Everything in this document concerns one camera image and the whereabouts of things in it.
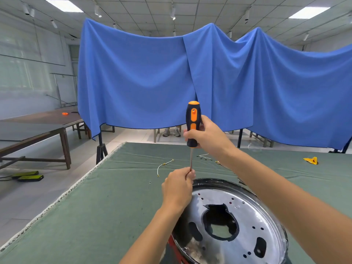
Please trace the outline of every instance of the orange and black screwdriver handle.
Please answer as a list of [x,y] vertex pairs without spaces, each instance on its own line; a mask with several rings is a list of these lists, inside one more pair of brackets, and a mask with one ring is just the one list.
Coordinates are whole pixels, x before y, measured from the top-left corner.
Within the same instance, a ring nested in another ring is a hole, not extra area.
[[[190,101],[186,110],[186,124],[187,130],[196,129],[199,130],[199,126],[201,123],[201,112],[200,112],[200,104],[197,101]],[[188,139],[187,146],[195,148],[197,147],[198,142],[195,139]]]

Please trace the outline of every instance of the sneaker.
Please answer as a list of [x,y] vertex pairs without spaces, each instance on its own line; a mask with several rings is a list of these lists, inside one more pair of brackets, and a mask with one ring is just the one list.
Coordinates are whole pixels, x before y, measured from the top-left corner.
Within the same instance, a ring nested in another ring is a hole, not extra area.
[[175,136],[181,137],[181,133],[179,132],[178,127],[175,128]]
[[163,132],[163,136],[164,137],[167,137],[167,136],[169,136],[171,133],[170,133],[170,128],[167,128],[167,129],[165,129],[165,131]]

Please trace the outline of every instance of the metal railing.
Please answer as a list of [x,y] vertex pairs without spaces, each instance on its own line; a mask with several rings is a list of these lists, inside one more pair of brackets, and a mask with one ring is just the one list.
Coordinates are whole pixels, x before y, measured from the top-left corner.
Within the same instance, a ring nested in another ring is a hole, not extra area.
[[[78,79],[77,76],[75,75],[70,75],[70,74],[61,74],[61,73],[50,73],[52,75],[54,75],[54,79],[55,79],[55,85],[56,85],[56,93],[57,93],[57,98],[60,102],[60,107],[65,107],[65,106],[77,106],[77,84],[78,84]],[[60,76],[68,76],[68,77],[73,77],[74,80],[74,92],[76,94],[76,101],[75,102],[64,102],[61,100],[61,96],[60,96],[60,89],[59,89],[59,85],[57,84],[57,75]]]

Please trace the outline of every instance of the red component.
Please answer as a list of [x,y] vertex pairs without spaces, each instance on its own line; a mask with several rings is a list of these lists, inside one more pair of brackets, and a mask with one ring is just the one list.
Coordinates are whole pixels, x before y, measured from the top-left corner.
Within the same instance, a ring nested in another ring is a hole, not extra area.
[[172,250],[174,251],[175,255],[176,255],[176,258],[177,258],[177,261],[181,264],[189,264],[188,261],[181,255],[180,251],[178,250],[175,242],[174,242],[174,239],[172,237],[172,235],[170,236],[169,238],[169,245],[170,247],[172,248]]

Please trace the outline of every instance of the track light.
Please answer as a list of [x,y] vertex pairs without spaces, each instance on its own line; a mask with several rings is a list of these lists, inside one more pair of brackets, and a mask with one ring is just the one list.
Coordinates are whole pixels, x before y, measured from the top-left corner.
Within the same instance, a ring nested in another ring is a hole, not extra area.
[[96,14],[99,18],[102,17],[102,15],[100,14],[100,7],[97,4],[94,6],[94,14]]
[[57,25],[56,25],[54,19],[52,19],[50,22],[51,22],[51,24],[54,26],[54,28],[57,28]]
[[176,19],[175,13],[176,13],[176,8],[175,8],[174,5],[172,4],[170,17],[171,17],[173,20]]
[[247,24],[247,22],[248,22],[248,20],[249,20],[249,10],[250,10],[250,8],[251,8],[252,6],[250,6],[249,8],[248,8],[248,10],[245,12],[245,14],[244,14],[244,21],[245,21],[245,24]]
[[36,13],[36,11],[34,10],[34,8],[32,8],[31,11],[29,12],[29,15],[31,17],[34,17],[35,13]]
[[27,16],[29,16],[28,5],[25,3],[23,4],[23,13],[25,13]]

